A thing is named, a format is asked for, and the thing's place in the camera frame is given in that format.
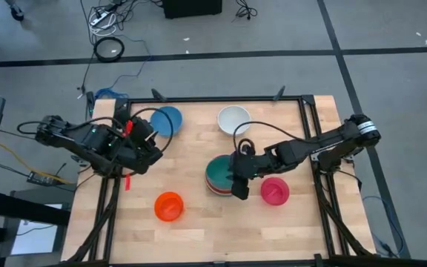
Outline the black aluminium table frame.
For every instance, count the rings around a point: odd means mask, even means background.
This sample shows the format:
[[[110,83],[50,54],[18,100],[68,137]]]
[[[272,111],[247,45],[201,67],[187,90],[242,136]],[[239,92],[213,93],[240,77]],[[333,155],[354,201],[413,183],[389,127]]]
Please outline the black aluminium table frame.
[[[145,175],[132,176],[129,190],[122,182],[110,263],[308,260],[314,254],[327,257],[309,159],[293,171],[276,175],[290,188],[284,205],[263,201],[260,187],[264,179],[249,182],[250,194],[245,201],[222,197],[205,184],[207,164],[234,150],[231,136],[217,124],[217,115],[224,107],[243,106],[253,120],[304,138],[298,100],[139,101],[131,106],[131,113],[172,105],[181,110],[183,123],[164,156]],[[342,220],[365,249],[375,252],[357,181],[338,173],[334,182]],[[101,185],[101,178],[92,177],[77,190],[62,260],[75,254],[92,229]],[[154,213],[157,197],[166,191],[176,192],[184,202],[180,218],[170,223]]]

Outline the black furniture frame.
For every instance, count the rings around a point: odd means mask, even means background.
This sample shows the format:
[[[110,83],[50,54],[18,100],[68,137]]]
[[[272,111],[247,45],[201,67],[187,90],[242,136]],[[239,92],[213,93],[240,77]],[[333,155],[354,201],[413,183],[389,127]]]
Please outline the black furniture frame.
[[[70,212],[0,193],[0,216],[66,226]]]

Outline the small orange bowl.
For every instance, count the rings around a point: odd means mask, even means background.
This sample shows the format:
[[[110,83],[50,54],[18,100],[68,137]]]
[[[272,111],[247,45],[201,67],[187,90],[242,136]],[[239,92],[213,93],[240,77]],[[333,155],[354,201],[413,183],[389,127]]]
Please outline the small orange bowl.
[[[155,203],[154,211],[156,217],[164,222],[177,220],[184,210],[183,199],[172,191],[166,191],[160,194]]]

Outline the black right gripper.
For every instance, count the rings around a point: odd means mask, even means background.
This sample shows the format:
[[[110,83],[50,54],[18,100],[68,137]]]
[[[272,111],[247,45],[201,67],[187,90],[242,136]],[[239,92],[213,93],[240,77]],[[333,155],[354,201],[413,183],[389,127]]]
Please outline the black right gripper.
[[[249,195],[248,181],[266,175],[266,155],[256,155],[251,145],[242,145],[231,154],[229,170],[233,181],[231,193],[246,200]]]

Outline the green bowl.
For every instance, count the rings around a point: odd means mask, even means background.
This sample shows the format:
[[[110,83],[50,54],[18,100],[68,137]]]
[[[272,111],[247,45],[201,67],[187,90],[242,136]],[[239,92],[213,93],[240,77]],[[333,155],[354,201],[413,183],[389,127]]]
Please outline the green bowl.
[[[212,159],[206,168],[207,185],[219,194],[230,194],[233,185],[233,174],[229,170],[231,157],[221,155]]]

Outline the dark blue bowl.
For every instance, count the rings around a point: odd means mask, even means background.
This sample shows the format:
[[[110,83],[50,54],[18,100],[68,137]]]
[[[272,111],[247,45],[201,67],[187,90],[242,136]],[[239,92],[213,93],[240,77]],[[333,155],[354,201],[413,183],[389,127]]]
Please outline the dark blue bowl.
[[[165,113],[171,119],[173,131],[171,131],[171,127]],[[150,123],[153,129],[163,137],[169,137],[171,134],[175,136],[182,127],[182,122],[183,116],[181,111],[173,106],[160,107],[159,111],[155,111],[150,117]]]

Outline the black box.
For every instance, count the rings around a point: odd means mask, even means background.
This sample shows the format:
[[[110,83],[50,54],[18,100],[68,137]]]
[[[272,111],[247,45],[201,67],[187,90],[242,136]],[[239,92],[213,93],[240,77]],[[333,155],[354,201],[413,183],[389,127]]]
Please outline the black box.
[[[166,19],[216,15],[222,12],[222,0],[162,0]]]

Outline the black power brick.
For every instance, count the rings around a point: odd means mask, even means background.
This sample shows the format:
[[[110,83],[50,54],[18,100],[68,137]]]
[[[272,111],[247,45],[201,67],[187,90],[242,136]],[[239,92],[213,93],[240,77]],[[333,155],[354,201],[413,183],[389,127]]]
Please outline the black power brick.
[[[54,178],[37,174],[36,172],[33,172],[33,171],[31,171],[28,174],[27,182],[35,185],[46,186],[46,187],[57,185],[57,181],[54,180]]]

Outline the white bowl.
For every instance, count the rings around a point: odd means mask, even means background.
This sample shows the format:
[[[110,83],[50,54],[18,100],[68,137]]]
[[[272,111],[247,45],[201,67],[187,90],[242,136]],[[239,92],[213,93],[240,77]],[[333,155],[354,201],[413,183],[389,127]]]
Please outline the white bowl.
[[[222,132],[227,135],[232,136],[235,129],[245,122],[250,122],[251,116],[249,112],[238,105],[230,105],[224,107],[217,116],[218,126]],[[242,135],[244,132],[249,129],[250,125],[243,125],[236,130],[236,135]]]

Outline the white panel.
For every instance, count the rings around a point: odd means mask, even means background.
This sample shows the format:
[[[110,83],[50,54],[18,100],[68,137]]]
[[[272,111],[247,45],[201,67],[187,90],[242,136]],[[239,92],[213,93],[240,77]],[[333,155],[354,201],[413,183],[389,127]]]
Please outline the white panel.
[[[10,255],[51,253],[56,246],[59,227],[43,222],[21,220]]]

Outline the black chair caster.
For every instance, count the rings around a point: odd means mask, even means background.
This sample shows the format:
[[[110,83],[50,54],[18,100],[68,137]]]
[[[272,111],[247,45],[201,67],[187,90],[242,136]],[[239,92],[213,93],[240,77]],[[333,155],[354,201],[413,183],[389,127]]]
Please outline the black chair caster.
[[[24,12],[17,5],[16,0],[4,0],[8,7],[10,8],[11,16],[18,22],[22,22],[24,20]]]

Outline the white power strip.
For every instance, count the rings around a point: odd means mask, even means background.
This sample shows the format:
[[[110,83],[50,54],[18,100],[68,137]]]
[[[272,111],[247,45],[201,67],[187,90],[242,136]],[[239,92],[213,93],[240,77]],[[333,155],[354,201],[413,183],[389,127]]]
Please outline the white power strip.
[[[95,27],[104,19],[109,18],[112,14],[113,14],[112,12],[107,12],[107,11],[104,11],[102,13],[94,13],[93,15],[95,16],[95,18],[94,19],[89,18],[89,24],[90,26]]]

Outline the large orange bowl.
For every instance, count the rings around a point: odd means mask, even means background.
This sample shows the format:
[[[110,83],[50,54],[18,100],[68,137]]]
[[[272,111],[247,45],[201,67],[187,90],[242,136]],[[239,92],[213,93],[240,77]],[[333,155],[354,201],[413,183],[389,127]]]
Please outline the large orange bowl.
[[[213,193],[224,197],[229,197],[232,195],[231,187],[233,185],[233,182],[231,179],[223,175],[214,176],[210,178],[213,180],[214,185],[221,190],[220,194],[212,191]]]

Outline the small black device green light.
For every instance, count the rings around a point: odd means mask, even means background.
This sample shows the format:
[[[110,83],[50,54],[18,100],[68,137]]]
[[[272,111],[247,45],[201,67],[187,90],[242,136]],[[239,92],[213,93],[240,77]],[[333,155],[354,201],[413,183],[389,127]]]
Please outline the small black device green light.
[[[86,106],[87,106],[86,107],[87,115],[89,117],[92,117],[92,115],[93,115],[93,109],[94,109],[94,104],[95,104],[95,98],[94,98],[93,92],[92,91],[88,91],[85,94],[85,98],[86,98]]]

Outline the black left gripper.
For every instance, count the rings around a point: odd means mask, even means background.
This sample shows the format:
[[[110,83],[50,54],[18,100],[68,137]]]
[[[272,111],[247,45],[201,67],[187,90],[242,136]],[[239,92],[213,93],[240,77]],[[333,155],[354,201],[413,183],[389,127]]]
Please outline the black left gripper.
[[[155,142],[158,131],[146,119],[135,116],[130,120],[133,130],[119,149],[119,164],[135,174],[145,174],[163,155]]]

